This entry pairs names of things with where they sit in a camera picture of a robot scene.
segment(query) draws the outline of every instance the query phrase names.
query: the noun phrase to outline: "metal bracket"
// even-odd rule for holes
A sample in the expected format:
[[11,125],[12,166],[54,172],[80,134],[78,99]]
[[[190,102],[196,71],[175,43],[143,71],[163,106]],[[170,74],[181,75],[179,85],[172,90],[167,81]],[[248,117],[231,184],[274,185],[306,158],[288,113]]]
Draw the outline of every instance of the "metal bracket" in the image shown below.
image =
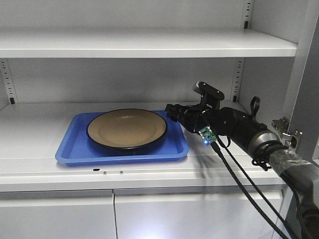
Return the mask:
[[244,29],[250,28],[253,6],[254,6],[254,0],[245,0],[244,1],[241,28],[244,28]]
[[0,71],[5,85],[6,94],[11,104],[17,103],[17,97],[7,59],[0,59]]
[[232,102],[238,102],[244,64],[245,64],[245,58],[236,58],[235,69],[233,74],[233,82],[232,82],[231,92],[230,92],[230,101]]
[[291,151],[296,151],[303,133],[297,129],[294,132],[288,132],[289,124],[290,121],[286,117],[279,120],[274,119],[271,123],[271,125],[279,133],[280,138],[287,142],[289,149]]

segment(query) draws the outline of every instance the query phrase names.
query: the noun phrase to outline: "plastic wrap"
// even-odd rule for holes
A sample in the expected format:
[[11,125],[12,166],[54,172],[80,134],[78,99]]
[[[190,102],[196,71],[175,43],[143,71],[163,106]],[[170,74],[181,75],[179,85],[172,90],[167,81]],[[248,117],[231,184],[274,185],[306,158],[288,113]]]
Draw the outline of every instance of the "plastic wrap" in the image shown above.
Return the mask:
[[280,176],[285,170],[293,166],[310,164],[303,160],[295,152],[288,149],[278,150],[270,154],[269,164],[273,170]]

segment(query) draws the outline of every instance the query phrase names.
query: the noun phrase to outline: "black wire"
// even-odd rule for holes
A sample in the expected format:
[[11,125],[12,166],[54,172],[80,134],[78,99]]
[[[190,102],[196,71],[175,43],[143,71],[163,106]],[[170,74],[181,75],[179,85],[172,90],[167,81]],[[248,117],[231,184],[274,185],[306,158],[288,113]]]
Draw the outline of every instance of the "black wire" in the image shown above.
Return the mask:
[[[262,191],[260,191],[260,189],[257,187],[257,185],[254,183],[254,181],[249,177],[249,175],[246,173],[246,171],[243,169],[243,167],[238,163],[238,161],[235,159],[235,157],[232,155],[232,153],[229,151],[228,147],[230,145],[230,138],[228,138],[228,144],[227,146],[225,146],[225,144],[223,143],[223,141],[219,138],[218,134],[216,133],[216,131],[214,130],[214,128],[212,128],[210,126],[209,121],[206,119],[206,117],[204,116],[204,114],[200,111],[200,114],[202,115],[202,117],[204,118],[204,120],[206,121],[206,123],[208,124],[208,126],[211,128],[211,130],[213,131],[213,133],[215,134],[215,136],[217,137],[218,143],[221,145],[221,147],[225,148],[226,151],[228,152],[229,156],[233,159],[233,161],[235,162],[235,164],[239,167],[239,169],[244,173],[245,177],[248,179],[248,181],[252,184],[252,186],[255,188],[255,190],[259,193],[259,195],[264,199],[264,201],[268,204],[268,206],[272,209],[272,211],[276,214],[276,216],[279,218],[279,220],[283,223],[284,227],[287,229],[287,231],[292,235],[293,238],[295,239],[300,239],[299,236],[295,233],[295,231],[291,228],[291,226],[283,219],[283,217],[279,214],[279,212],[274,208],[274,206],[269,202],[269,200],[266,198],[266,196],[262,193]],[[287,238],[286,235],[268,218],[268,216],[261,210],[261,208],[257,205],[257,203],[254,201],[253,198],[250,197],[249,193],[247,192],[247,190],[242,186],[242,184],[240,183],[240,181],[238,180],[238,178],[236,177],[236,175],[234,174],[233,170],[230,168],[228,162],[226,161],[225,157],[223,156],[223,154],[220,151],[220,148],[218,147],[219,152],[216,152],[216,150],[214,149],[214,151],[218,154],[218,156],[223,160],[225,166],[227,167],[228,171],[230,172],[230,174],[232,175],[232,177],[234,178],[234,180],[236,181],[236,183],[238,184],[238,186],[240,187],[240,189],[242,190],[242,192],[246,195],[246,197],[248,198],[248,200],[251,202],[251,204],[256,208],[256,210],[261,214],[261,216],[268,222],[268,224],[282,237],[282,238]],[[272,153],[273,151],[276,151],[278,149],[287,149],[287,147],[282,146],[282,145],[278,145],[274,148],[271,148],[269,150],[268,146],[266,146],[266,148],[264,149],[264,152],[259,154],[257,157],[255,157],[256,161],[255,162],[259,162],[257,165],[261,166],[263,164],[266,165],[266,163],[261,162],[260,160],[258,160],[261,156],[266,156],[269,155],[270,153]]]
[[[265,149],[259,154],[256,155],[256,152],[259,151],[259,149],[268,144]],[[269,140],[267,142],[261,143],[255,152],[253,153],[254,158],[252,160],[252,164],[255,166],[260,166],[263,168],[263,170],[267,171],[268,169],[271,168],[271,166],[267,166],[268,161],[265,161],[264,158],[268,157],[272,152],[277,151],[279,149],[287,149],[288,147],[284,146],[281,144],[281,142],[277,140]]]
[[215,130],[210,126],[209,121],[206,119],[206,117],[201,114],[204,118],[204,120],[206,121],[206,123],[209,125],[209,127],[211,128],[211,130],[213,131],[213,133],[216,135],[218,143],[220,144],[221,147],[225,148],[227,153],[229,154],[229,156],[233,159],[233,161],[235,162],[235,164],[239,167],[239,169],[244,173],[245,177],[248,179],[248,181],[252,184],[252,186],[255,188],[255,190],[259,193],[259,195],[264,199],[264,201],[268,204],[268,206],[272,209],[272,211],[276,214],[276,216],[279,218],[279,220],[283,223],[284,227],[287,229],[288,232],[290,232],[290,234],[293,235],[293,237],[295,239],[300,239],[299,236],[295,233],[295,231],[291,228],[291,226],[283,219],[283,217],[279,214],[279,212],[274,208],[274,206],[269,202],[269,200],[266,198],[266,196],[262,193],[262,191],[258,188],[258,186],[254,183],[254,181],[249,177],[249,175],[246,173],[246,171],[243,169],[243,167],[238,163],[238,161],[236,160],[236,158],[233,156],[233,154],[229,151],[228,147],[230,145],[230,142],[228,141],[228,145],[225,146],[224,142],[219,138],[218,134],[215,132]]
[[296,190],[293,188],[293,186],[291,185],[291,183],[286,180],[285,178],[283,178],[284,182],[290,187],[291,191],[294,194],[295,200],[296,200],[296,207],[297,207],[297,214],[298,214],[298,220],[300,223],[301,228],[304,230],[304,233],[307,234],[307,239],[313,239],[313,237],[309,234],[304,221],[302,219],[302,214],[301,214],[301,210],[300,210],[300,200],[299,200],[299,196],[298,193],[296,192]]
[[279,212],[274,208],[274,206],[269,202],[269,200],[266,198],[266,196],[260,191],[258,186],[254,183],[254,181],[249,177],[249,175],[246,173],[246,171],[243,169],[243,167],[239,164],[239,162],[235,159],[235,157],[232,155],[232,153],[229,151],[227,147],[224,147],[225,144],[219,137],[218,143],[221,147],[225,148],[229,156],[233,159],[233,161],[236,163],[236,165],[239,167],[239,169],[244,173],[246,178],[249,180],[249,182],[252,184],[252,186],[255,188],[255,190],[259,193],[259,195],[265,200],[265,202],[268,204],[268,206],[272,209],[272,211],[276,214],[276,216],[279,218],[279,220],[284,224],[285,228],[287,229],[290,234],[293,235],[293,238],[300,239],[299,236],[295,233],[295,231],[291,228],[291,226],[283,219],[283,217],[279,214]]
[[211,147],[214,149],[214,151],[218,154],[218,156],[221,158],[223,163],[225,164],[226,168],[228,169],[229,173],[241,189],[241,191],[245,194],[249,202],[255,207],[255,209],[259,212],[259,214],[266,220],[266,222],[283,238],[283,239],[289,239],[274,223],[270,220],[270,218],[263,212],[263,210],[258,206],[256,201],[250,196],[248,191],[245,189],[243,184],[239,181],[238,177],[235,175],[234,171],[231,169],[230,165],[226,161],[224,155],[221,153],[219,146],[214,141],[210,144]]

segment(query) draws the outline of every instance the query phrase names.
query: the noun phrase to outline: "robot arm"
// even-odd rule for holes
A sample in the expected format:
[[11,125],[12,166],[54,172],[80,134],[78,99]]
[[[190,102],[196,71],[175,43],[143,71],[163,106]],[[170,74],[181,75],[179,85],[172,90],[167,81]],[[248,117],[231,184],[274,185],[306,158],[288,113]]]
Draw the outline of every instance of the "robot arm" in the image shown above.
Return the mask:
[[201,94],[201,102],[194,106],[168,104],[167,116],[199,134],[205,144],[225,135],[253,158],[254,165],[265,171],[273,168],[296,196],[303,239],[319,239],[319,168],[287,150],[275,133],[256,121],[259,98],[253,98],[251,114],[247,114],[219,109],[223,93],[204,82],[197,82],[193,89]]

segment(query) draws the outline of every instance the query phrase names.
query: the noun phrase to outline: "blue tray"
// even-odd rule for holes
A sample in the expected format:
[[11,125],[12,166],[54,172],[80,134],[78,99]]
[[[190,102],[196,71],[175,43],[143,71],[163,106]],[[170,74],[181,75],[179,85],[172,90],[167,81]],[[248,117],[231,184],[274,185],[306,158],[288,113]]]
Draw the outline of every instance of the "blue tray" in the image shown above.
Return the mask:
[[55,155],[57,161],[70,166],[120,163],[177,161],[188,153],[188,145],[180,124],[166,117],[164,111],[154,111],[167,122],[167,133],[147,146],[131,149],[111,149],[91,140],[86,132],[88,124],[105,112],[76,115]]

